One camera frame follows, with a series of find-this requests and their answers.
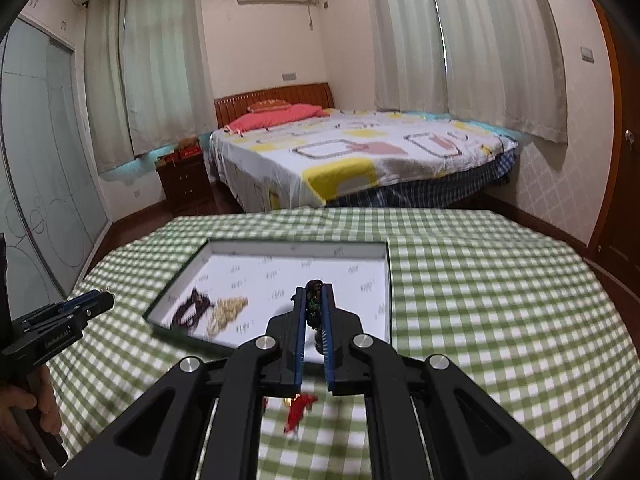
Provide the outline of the brown wooden door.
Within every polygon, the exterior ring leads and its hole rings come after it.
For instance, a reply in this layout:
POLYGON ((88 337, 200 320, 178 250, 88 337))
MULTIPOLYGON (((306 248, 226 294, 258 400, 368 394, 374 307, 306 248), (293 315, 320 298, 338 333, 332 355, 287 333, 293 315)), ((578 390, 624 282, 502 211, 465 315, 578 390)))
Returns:
POLYGON ((613 89, 613 144, 608 183, 588 255, 631 292, 639 292, 639 61, 620 29, 596 6, 613 89))

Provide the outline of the green white checkered tablecloth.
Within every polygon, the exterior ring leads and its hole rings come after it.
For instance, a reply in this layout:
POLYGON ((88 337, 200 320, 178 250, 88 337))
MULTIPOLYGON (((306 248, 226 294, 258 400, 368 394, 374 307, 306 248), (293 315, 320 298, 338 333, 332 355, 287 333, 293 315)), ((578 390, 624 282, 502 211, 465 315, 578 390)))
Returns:
POLYGON ((613 301, 570 246, 483 211, 294 209, 172 220, 106 256, 79 285, 114 307, 50 363, 62 435, 79 452, 182 357, 143 312, 211 237, 385 242, 392 341, 446 354, 589 479, 639 402, 639 359, 613 301))

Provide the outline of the red tassel gold charm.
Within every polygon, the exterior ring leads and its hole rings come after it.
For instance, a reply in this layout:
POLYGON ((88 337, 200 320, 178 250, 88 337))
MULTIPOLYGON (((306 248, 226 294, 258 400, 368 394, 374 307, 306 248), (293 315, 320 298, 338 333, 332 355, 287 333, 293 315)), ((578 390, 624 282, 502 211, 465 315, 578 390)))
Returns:
POLYGON ((284 399, 283 403, 288 409, 286 421, 283 428, 285 434, 294 434, 299 428, 305 414, 311 410, 319 400, 318 396, 312 393, 299 393, 291 399, 284 399))

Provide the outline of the wall light switch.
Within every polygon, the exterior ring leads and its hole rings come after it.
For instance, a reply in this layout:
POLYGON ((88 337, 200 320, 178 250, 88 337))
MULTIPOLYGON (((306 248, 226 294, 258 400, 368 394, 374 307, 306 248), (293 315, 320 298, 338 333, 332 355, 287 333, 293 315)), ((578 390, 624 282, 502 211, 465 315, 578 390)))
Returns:
POLYGON ((580 56, 587 63, 593 63, 594 62, 594 57, 593 57, 592 50, 587 48, 587 47, 581 47, 580 48, 580 56))

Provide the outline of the frosted glass wardrobe door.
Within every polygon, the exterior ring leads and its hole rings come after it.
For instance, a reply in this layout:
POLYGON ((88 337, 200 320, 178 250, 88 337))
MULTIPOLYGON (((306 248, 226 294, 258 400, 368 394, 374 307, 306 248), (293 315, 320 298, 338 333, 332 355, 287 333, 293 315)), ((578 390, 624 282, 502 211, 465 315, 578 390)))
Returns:
POLYGON ((1 232, 12 318, 65 299, 107 228, 70 50, 18 18, 1 41, 1 232))

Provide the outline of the right white curtain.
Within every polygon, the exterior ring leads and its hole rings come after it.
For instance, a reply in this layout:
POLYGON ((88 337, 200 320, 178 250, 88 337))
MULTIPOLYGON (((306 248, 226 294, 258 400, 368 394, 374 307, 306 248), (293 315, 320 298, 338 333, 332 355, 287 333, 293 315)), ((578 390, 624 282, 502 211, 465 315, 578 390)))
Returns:
POLYGON ((567 140, 548 0, 369 0, 380 110, 448 114, 567 140))

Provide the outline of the bed with patterned sheet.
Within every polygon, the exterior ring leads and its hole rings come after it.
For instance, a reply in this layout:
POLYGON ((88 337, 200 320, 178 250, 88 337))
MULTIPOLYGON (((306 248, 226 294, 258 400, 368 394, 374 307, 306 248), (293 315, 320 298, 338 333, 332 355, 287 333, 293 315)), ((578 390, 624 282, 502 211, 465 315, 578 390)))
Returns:
POLYGON ((506 178, 509 130, 425 113, 327 110, 212 133, 216 176, 246 212, 298 207, 446 208, 506 178))

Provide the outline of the left white curtain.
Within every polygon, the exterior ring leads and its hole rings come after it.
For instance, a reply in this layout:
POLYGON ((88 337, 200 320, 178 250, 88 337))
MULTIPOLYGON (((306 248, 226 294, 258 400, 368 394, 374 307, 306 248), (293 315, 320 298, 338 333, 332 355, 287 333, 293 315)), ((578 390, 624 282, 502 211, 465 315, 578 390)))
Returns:
POLYGON ((217 127, 201 0, 88 0, 84 77, 101 174, 217 127))

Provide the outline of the dark green jewelry tray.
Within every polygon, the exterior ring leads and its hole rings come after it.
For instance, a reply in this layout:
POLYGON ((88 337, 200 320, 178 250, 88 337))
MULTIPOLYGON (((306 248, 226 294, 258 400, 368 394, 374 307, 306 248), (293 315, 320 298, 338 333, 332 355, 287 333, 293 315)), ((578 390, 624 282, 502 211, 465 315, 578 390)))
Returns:
POLYGON ((157 333, 227 354, 291 310, 297 287, 320 280, 363 330, 392 338, 390 251, 384 242, 206 240, 144 312, 157 333))

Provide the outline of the pink pillow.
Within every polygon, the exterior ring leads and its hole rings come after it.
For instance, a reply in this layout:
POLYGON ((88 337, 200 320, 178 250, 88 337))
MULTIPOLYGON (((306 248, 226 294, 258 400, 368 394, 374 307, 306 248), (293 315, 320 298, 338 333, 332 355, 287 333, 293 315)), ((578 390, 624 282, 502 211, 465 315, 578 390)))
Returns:
POLYGON ((266 110, 265 112, 247 113, 236 118, 224 130, 241 134, 249 131, 268 129, 272 127, 300 122, 314 117, 328 117, 329 113, 319 105, 293 104, 282 110, 266 110))

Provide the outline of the wooden headboard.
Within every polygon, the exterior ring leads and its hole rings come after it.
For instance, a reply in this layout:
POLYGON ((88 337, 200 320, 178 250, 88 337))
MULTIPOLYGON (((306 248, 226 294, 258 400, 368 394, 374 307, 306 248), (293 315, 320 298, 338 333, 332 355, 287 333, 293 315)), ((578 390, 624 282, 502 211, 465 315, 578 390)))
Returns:
POLYGON ((264 90, 255 90, 214 99, 215 114, 219 127, 250 112, 256 103, 276 102, 282 104, 310 104, 323 108, 334 107, 331 88, 327 82, 293 84, 264 90))

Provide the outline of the red patterned cushion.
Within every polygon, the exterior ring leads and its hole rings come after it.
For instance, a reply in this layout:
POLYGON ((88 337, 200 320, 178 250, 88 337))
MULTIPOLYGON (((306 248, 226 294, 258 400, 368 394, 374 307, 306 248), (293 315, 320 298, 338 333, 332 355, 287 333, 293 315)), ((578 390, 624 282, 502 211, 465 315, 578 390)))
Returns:
POLYGON ((257 101, 247 107, 247 111, 252 114, 276 112, 277 110, 287 110, 291 103, 280 99, 269 99, 257 101))

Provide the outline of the red boxes on nightstand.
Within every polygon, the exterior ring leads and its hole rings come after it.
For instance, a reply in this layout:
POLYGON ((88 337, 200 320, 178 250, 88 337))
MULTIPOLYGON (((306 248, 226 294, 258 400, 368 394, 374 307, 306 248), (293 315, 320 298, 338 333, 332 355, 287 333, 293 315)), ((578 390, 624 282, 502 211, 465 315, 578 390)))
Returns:
POLYGON ((160 156, 155 161, 155 167, 160 168, 165 165, 177 165, 178 162, 201 154, 200 140, 198 140, 197 136, 191 136, 190 138, 182 139, 172 152, 160 156))

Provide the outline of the white curtain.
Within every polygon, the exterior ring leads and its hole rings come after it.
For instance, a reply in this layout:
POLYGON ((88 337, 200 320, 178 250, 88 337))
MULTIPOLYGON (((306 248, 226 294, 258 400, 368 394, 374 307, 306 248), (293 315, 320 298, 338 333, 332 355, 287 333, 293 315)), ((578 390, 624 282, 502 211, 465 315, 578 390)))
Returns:
POLYGON ((88 0, 84 77, 101 174, 217 127, 201 0, 88 0))
POLYGON ((567 140, 548 0, 369 0, 380 110, 448 114, 567 140))

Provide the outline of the dark wooden nightstand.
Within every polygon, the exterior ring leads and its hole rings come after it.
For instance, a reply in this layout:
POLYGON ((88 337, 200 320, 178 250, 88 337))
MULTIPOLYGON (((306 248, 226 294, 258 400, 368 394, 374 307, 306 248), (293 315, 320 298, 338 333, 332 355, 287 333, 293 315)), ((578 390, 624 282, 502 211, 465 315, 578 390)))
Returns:
POLYGON ((168 206, 174 214, 213 200, 202 152, 186 157, 173 152, 155 162, 168 206))

